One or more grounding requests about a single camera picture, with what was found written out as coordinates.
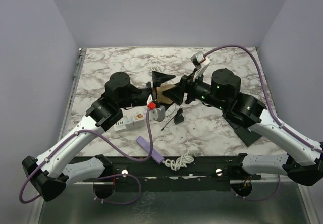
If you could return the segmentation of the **black charger with cable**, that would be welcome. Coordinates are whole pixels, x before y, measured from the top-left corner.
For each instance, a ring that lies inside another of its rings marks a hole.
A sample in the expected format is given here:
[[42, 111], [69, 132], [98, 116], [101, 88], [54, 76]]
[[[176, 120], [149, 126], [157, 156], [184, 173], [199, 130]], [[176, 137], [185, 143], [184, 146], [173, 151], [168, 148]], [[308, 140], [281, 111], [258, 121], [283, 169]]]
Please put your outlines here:
[[183, 111], [184, 109], [182, 107], [179, 108], [176, 114], [161, 128], [161, 131], [163, 131], [171, 121], [173, 121], [175, 125], [182, 123], [184, 121]]

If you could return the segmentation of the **white cube socket adapter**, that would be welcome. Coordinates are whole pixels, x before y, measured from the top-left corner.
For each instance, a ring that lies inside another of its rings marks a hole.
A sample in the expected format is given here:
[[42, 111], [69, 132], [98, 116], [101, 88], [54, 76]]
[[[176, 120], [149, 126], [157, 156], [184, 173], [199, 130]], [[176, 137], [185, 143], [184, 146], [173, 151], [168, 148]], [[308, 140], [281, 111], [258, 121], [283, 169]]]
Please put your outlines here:
[[133, 126], [134, 128], [141, 128], [145, 126], [145, 114], [144, 110], [135, 110], [132, 113]]

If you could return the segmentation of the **white power strip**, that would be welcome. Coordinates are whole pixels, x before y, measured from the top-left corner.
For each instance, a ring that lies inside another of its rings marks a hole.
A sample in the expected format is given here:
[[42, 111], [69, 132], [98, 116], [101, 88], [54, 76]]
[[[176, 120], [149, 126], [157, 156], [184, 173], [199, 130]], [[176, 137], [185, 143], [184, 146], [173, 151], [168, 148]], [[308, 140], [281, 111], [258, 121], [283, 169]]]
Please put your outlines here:
[[123, 119], [114, 124], [114, 131], [116, 133], [132, 130], [134, 123], [132, 119]]

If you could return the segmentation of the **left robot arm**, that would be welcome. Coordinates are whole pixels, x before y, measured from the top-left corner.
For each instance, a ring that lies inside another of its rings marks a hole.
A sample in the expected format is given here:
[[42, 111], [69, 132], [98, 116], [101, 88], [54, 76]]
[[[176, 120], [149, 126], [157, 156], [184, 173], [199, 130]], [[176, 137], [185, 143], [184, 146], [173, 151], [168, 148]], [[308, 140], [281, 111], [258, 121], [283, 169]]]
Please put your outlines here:
[[37, 190], [39, 197], [48, 202], [57, 198], [68, 184], [96, 177], [101, 181], [108, 180], [112, 173], [111, 163], [103, 156], [79, 164], [70, 164], [70, 161], [97, 137], [129, 160], [148, 161], [152, 157], [152, 143], [148, 156], [138, 159], [122, 152], [105, 138], [103, 133], [123, 117], [124, 108], [145, 106], [147, 113], [150, 113], [158, 107], [160, 103], [156, 99], [157, 88], [174, 77], [175, 75], [153, 71], [152, 82], [147, 82], [145, 88], [137, 88], [131, 84], [127, 73], [113, 73], [105, 83], [104, 93], [91, 105], [71, 132], [45, 153], [36, 158], [28, 156], [22, 161], [27, 179], [19, 193], [20, 202], [28, 203], [23, 199], [23, 192], [28, 183]]

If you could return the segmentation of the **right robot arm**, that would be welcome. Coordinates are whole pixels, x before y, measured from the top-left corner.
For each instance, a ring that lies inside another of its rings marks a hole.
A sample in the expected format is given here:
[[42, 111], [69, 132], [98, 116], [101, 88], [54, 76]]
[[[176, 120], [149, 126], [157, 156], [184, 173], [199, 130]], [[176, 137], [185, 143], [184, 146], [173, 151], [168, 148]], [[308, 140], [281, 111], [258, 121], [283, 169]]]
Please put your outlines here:
[[291, 136], [286, 125], [277, 123], [263, 102], [252, 95], [240, 92], [241, 79], [226, 68], [218, 69], [211, 76], [211, 84], [202, 78], [183, 76], [173, 88], [163, 92], [163, 96], [173, 103], [189, 104], [193, 100], [220, 109], [230, 122], [254, 131], [285, 151], [281, 155], [245, 155], [242, 162], [232, 166], [232, 174], [243, 179], [251, 174], [277, 174], [305, 186], [312, 186], [322, 179], [322, 144], [299, 134]]

